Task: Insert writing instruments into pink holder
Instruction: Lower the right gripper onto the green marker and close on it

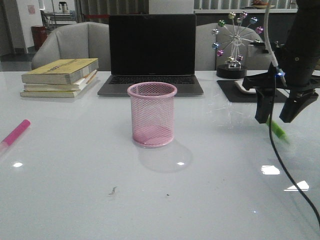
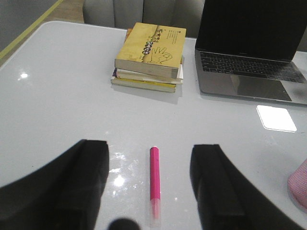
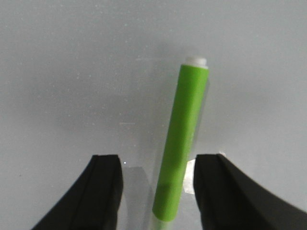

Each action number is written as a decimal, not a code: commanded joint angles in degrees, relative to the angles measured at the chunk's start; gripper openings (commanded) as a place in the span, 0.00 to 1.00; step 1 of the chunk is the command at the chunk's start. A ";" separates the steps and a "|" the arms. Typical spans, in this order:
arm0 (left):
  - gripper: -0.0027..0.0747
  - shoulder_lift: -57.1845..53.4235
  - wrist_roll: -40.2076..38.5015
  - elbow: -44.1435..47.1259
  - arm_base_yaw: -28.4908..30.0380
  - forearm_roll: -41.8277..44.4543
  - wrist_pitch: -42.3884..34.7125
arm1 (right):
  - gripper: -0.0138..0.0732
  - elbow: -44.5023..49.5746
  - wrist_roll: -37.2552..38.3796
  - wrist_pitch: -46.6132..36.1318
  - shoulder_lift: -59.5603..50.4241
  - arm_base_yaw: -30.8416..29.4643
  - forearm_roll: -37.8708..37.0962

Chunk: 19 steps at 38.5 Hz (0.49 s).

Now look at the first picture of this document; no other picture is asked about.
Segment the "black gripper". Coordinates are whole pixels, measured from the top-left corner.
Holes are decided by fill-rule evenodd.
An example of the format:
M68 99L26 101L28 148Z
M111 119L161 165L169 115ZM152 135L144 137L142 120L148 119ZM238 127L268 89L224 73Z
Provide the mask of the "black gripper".
M271 63L265 73L246 76L242 86L255 89L255 119L265 124L273 110L275 89L289 90L279 118L291 123L301 111L315 102L319 95L320 78L313 72L320 59L319 41L287 41L283 46L265 43Z

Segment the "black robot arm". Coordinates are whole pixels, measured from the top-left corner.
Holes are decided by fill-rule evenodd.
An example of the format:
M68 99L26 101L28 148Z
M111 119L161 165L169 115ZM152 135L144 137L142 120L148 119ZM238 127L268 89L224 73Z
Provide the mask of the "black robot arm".
M273 65L265 73L246 76L243 87L255 89L257 109L255 119L264 124L272 112L275 89L289 90L280 119L290 123L303 109L318 99L316 89L320 78L313 72L320 59L320 2L297 1L298 10L285 44L274 47L278 67L284 72L284 80Z

